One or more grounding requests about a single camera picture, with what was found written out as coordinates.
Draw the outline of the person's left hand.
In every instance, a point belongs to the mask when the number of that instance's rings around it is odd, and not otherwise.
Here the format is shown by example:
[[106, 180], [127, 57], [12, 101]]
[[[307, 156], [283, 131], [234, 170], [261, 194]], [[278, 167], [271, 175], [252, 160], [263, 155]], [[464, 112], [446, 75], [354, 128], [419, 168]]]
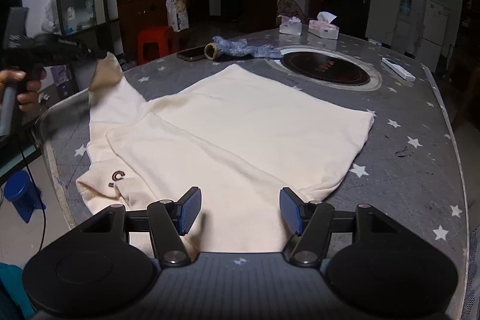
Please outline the person's left hand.
[[46, 74], [47, 72], [43, 67], [36, 67], [30, 73], [15, 69], [1, 70], [1, 106], [3, 106], [5, 100], [5, 89], [7, 86], [16, 83], [19, 88], [16, 96], [18, 108], [23, 112], [37, 110], [39, 107], [38, 99], [41, 82], [46, 78]]

